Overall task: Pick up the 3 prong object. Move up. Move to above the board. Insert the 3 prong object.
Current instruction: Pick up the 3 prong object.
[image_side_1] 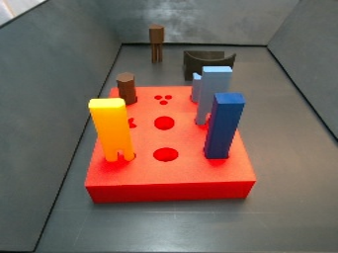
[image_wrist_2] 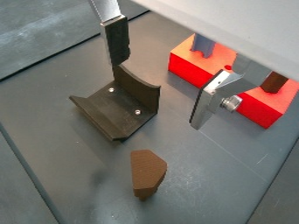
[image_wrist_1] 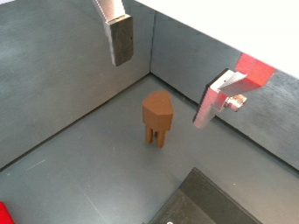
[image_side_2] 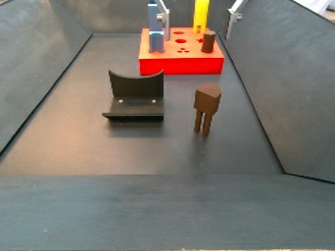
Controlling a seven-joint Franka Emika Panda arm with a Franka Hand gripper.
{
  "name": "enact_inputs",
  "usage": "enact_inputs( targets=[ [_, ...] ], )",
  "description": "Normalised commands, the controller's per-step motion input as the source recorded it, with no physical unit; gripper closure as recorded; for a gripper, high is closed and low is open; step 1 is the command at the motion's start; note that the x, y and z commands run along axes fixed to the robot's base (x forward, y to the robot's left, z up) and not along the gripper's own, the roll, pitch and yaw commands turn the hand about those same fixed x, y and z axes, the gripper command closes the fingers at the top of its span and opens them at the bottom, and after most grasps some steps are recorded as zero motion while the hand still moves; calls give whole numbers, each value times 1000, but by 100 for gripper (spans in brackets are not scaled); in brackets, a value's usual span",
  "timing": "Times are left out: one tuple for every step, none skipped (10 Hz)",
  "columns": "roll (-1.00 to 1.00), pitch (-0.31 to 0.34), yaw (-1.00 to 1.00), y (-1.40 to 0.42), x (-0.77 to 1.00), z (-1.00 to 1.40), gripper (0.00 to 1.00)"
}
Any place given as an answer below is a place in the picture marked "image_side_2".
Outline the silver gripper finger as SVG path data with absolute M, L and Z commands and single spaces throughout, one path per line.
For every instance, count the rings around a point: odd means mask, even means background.
M 243 2 L 244 0 L 235 0 L 234 5 L 228 8 L 230 19 L 228 19 L 226 39 L 231 38 L 234 24 L 242 19 L 242 13 L 239 12 L 239 9 L 242 8 Z
M 165 40 L 170 40 L 170 9 L 164 3 L 164 0 L 156 0 L 156 4 L 160 12 L 157 13 L 157 20 L 163 23 L 164 26 L 164 36 Z

